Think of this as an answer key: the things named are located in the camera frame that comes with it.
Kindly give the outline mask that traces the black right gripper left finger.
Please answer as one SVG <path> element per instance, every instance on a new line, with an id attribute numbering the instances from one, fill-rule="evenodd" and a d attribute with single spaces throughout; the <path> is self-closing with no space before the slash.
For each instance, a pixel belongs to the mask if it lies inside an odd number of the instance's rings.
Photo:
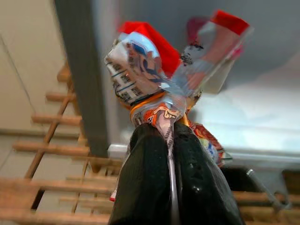
<path id="1" fill-rule="evenodd" d="M 170 225 L 168 148 L 157 128 L 145 123 L 133 132 L 130 154 L 118 181 L 110 225 Z"/>

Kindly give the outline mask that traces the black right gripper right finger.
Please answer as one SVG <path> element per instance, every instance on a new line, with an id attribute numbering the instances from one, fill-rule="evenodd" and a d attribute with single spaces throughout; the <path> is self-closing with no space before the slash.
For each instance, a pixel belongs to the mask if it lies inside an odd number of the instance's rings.
<path id="1" fill-rule="evenodd" d="M 174 124 L 176 182 L 183 225 L 243 225 L 232 191 L 190 127 Z"/>

